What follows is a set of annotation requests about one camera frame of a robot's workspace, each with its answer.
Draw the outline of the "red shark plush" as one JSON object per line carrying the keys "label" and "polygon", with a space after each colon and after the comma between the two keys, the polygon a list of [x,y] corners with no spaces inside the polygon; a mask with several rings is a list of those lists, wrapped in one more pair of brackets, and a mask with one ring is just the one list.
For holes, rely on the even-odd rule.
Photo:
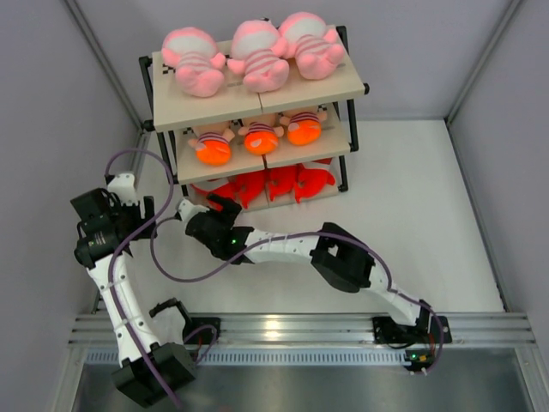
{"label": "red shark plush", "polygon": [[292,198],[297,176],[297,165],[270,168],[267,180],[269,200],[273,202],[282,197]]}
{"label": "red shark plush", "polygon": [[293,187],[297,203],[316,196],[326,185],[335,185],[335,176],[331,172],[331,162],[332,158],[325,158],[298,164],[297,180]]}

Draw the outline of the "pink striped plush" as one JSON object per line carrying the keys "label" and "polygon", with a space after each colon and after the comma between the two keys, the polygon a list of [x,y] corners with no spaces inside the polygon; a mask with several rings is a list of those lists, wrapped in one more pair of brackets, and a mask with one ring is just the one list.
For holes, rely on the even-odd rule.
{"label": "pink striped plush", "polygon": [[161,47],[163,63],[175,69],[179,88],[188,95],[208,98],[225,81],[226,56],[213,37],[196,27],[171,31]]}
{"label": "pink striped plush", "polygon": [[242,77],[249,91],[275,91],[289,75],[289,63],[284,58],[287,48],[287,40],[270,21],[244,21],[232,37],[226,64],[234,75]]}

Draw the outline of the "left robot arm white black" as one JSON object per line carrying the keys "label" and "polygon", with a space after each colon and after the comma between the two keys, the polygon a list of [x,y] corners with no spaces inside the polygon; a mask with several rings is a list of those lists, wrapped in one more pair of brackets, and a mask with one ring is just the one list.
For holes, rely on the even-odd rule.
{"label": "left robot arm white black", "polygon": [[117,341],[120,368],[112,375],[116,388],[143,408],[164,397],[181,408],[176,391],[195,377],[184,347],[194,323],[175,298],[147,309],[130,272],[130,242],[152,232],[153,200],[146,200],[141,213],[135,205],[122,205],[118,195],[97,188],[71,204],[81,219],[75,258],[100,291]]}

